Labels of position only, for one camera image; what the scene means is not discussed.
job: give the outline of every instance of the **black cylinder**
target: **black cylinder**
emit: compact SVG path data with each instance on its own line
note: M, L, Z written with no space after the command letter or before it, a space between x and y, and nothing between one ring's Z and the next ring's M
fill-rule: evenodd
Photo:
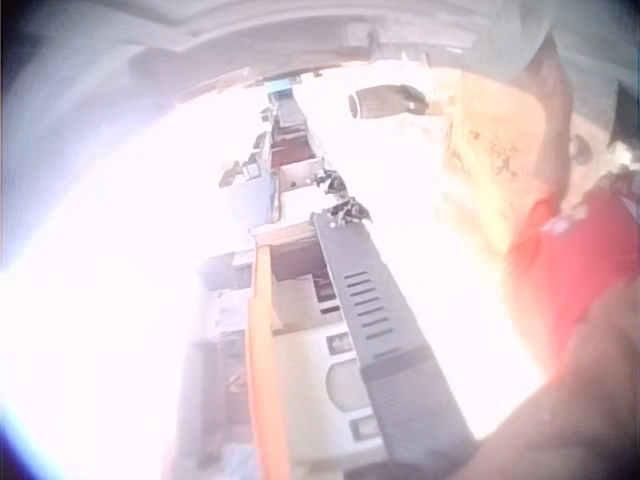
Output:
M383 118L401 113L424 115L429 107L424 95L408 85L377 85L349 95L355 119Z

